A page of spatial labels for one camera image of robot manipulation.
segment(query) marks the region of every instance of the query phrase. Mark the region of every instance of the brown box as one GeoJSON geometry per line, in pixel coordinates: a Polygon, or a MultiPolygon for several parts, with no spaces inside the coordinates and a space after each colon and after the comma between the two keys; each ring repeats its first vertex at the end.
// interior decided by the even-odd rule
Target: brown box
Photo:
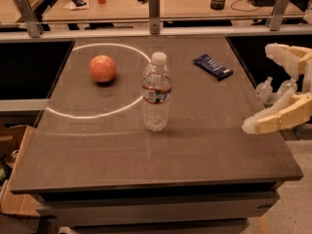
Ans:
{"type": "Polygon", "coordinates": [[[15,195],[10,191],[11,182],[34,132],[34,128],[25,125],[9,129],[0,125],[0,152],[7,152],[6,164],[13,169],[10,179],[3,185],[1,190],[0,214],[18,217],[40,217],[39,213],[36,212],[38,201],[33,196],[28,194],[15,195]],[[11,156],[15,150],[19,151],[16,160],[11,156]]]}

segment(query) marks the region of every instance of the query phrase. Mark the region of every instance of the plastic bottle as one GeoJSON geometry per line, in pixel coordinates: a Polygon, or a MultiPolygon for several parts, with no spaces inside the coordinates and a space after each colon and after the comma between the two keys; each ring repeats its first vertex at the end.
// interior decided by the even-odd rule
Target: plastic bottle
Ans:
{"type": "Polygon", "coordinates": [[[158,132],[167,127],[172,87],[167,56],[156,52],[143,71],[143,123],[146,129],[158,132]]]}
{"type": "Polygon", "coordinates": [[[286,80],[281,84],[276,94],[278,97],[281,97],[282,94],[286,92],[288,89],[293,89],[296,92],[297,88],[298,85],[295,83],[295,80],[291,78],[290,80],[286,80]]]}
{"type": "Polygon", "coordinates": [[[273,88],[271,86],[273,78],[267,77],[265,82],[258,84],[255,88],[255,94],[263,103],[266,103],[272,95],[273,88]]]}

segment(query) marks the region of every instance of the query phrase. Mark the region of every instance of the dark table surface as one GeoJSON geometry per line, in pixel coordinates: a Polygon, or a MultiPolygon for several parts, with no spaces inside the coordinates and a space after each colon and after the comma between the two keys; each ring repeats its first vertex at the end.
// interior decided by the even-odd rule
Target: dark table surface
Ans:
{"type": "Polygon", "coordinates": [[[78,39],[11,188],[46,193],[300,179],[279,133],[242,131],[244,119],[261,109],[223,36],[78,39]],[[155,51],[168,55],[174,81],[170,123],[161,133],[147,131],[141,119],[141,73],[155,51]],[[216,81],[192,62],[204,53],[234,74],[216,81]],[[96,55],[115,60],[114,82],[92,79],[96,55]]]}

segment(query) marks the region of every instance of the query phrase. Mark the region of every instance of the apple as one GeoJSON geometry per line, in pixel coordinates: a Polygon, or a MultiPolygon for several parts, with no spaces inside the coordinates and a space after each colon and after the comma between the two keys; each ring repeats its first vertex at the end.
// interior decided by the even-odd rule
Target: apple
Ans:
{"type": "Polygon", "coordinates": [[[100,55],[92,58],[89,67],[92,77],[97,82],[109,82],[116,77],[116,64],[108,56],[100,55]]]}

